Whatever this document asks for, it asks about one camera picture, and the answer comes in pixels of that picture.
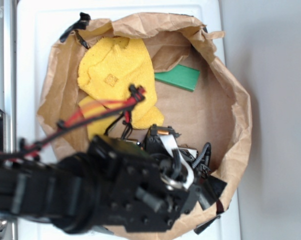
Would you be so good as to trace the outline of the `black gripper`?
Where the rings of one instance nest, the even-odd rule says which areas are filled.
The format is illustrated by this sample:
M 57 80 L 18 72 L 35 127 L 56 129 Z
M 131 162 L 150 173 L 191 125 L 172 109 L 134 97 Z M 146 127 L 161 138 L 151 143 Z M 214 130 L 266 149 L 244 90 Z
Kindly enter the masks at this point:
M 179 149 L 177 136 L 153 125 L 142 146 L 110 139 L 111 225 L 127 232 L 165 232 L 194 208 L 203 193 L 201 160 Z

